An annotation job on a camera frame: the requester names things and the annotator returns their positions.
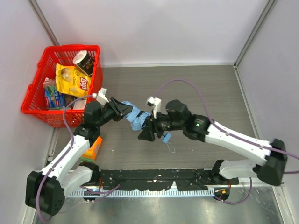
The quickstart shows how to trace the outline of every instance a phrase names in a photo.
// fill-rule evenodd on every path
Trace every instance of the white string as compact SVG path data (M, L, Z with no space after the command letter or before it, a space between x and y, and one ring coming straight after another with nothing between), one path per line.
M167 145L167 147L168 147L168 151L169 151L170 153L176 153L176 149L173 147L173 145L172 145L170 142L166 142L165 144Z

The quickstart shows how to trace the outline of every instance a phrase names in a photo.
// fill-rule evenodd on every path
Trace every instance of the white lid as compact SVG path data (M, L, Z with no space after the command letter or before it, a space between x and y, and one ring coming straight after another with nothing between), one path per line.
M73 59L73 64L78 64L87 55L87 50L79 51Z

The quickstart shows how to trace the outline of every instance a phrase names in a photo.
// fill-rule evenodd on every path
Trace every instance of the white wall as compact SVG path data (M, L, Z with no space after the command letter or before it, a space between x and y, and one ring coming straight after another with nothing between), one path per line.
M27 86L45 47L51 45L27 1L4 1L0 7L0 219L20 224L26 178L41 169L53 128L21 113Z
M267 0L38 0L60 44L104 66L234 63Z
M240 74L262 136L279 138L299 155L299 1L279 0L240 65ZM286 170L299 170L289 157ZM294 215L299 174L285 175Z

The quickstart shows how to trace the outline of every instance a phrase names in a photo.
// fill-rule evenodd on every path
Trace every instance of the yellow chip bag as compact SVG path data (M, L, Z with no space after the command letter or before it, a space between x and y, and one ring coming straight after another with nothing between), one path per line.
M56 88L60 93L75 97L88 94L91 77L80 72L75 66L56 64Z

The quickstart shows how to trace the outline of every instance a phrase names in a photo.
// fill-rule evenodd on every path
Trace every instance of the red basket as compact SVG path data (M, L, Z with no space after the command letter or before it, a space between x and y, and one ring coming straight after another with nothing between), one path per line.
M93 75L89 89L89 95L97 93L102 86L103 73L100 66L100 47L98 45L63 45L50 46L45 49L40 62L37 64L36 76L24 99L21 111L31 114L53 127L64 127L62 119L63 111L46 110L44 100L43 82L45 78L55 79L56 63L64 66L73 65L73 57L81 50L87 52L95 59ZM77 127L81 123L84 110L68 110L65 119L69 126Z

